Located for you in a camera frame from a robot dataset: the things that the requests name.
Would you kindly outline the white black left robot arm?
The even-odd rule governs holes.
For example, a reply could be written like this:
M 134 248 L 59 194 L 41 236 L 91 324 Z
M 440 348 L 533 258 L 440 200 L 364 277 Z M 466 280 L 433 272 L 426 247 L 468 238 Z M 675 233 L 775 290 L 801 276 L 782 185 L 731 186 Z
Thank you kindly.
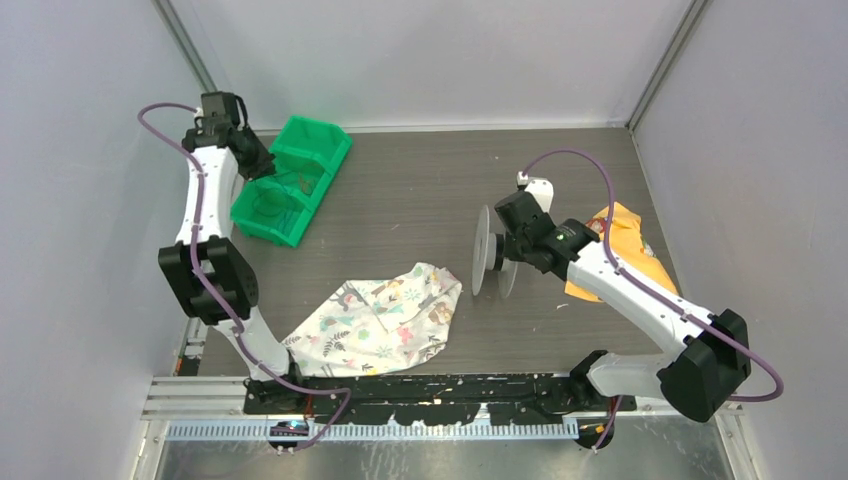
M 240 96 L 205 93 L 193 114 L 184 138 L 167 142 L 185 156 L 189 184 L 183 223 L 174 244 L 159 250 L 158 265 L 185 314 L 221 333 L 250 379 L 272 382 L 273 406 L 296 413 L 307 398 L 299 365 L 263 318 L 255 272 L 230 238 L 236 184 L 273 174 L 274 157 L 249 126 Z

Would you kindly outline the white perforated cable spool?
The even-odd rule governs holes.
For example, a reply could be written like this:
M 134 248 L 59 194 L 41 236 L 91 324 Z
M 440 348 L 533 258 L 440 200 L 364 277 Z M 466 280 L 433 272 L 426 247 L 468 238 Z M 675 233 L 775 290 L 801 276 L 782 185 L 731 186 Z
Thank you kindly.
M 472 294 L 478 295 L 489 274 L 495 274 L 499 294 L 508 298 L 514 288 L 518 264 L 505 256 L 506 237 L 491 229 L 490 210 L 481 208 L 473 242 L 471 285 Z

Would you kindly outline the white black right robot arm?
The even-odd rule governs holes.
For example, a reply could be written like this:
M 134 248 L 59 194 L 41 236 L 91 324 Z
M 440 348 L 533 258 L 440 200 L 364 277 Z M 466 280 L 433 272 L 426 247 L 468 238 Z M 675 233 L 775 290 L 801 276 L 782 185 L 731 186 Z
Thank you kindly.
M 596 350 L 569 373 L 571 397 L 584 410 L 609 398 L 651 397 L 704 423 L 750 376 L 745 320 L 716 315 L 671 293 L 608 249 L 584 223 L 554 223 L 534 196 L 519 190 L 494 210 L 505 228 L 503 256 L 581 287 L 623 315 L 660 349 L 622 356 Z

